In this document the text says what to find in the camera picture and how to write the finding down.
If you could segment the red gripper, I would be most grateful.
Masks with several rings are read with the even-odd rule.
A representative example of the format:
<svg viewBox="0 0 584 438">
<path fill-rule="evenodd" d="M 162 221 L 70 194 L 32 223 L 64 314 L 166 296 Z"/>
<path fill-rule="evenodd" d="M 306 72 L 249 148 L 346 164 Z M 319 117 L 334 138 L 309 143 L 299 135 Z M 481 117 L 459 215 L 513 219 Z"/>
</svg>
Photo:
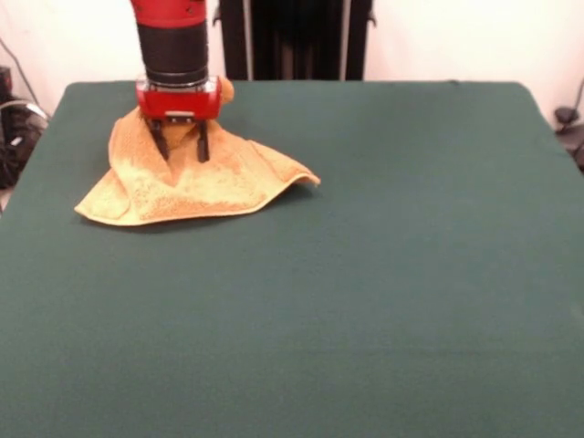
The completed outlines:
<svg viewBox="0 0 584 438">
<path fill-rule="evenodd" d="M 197 159 L 210 160 L 208 123 L 216 119 L 222 107 L 222 85 L 218 77 L 189 88 L 165 88 L 146 78 L 136 81 L 141 113 L 149 120 L 149 130 L 162 158 L 169 159 L 169 146 L 163 134 L 165 120 L 198 120 Z"/>
</svg>

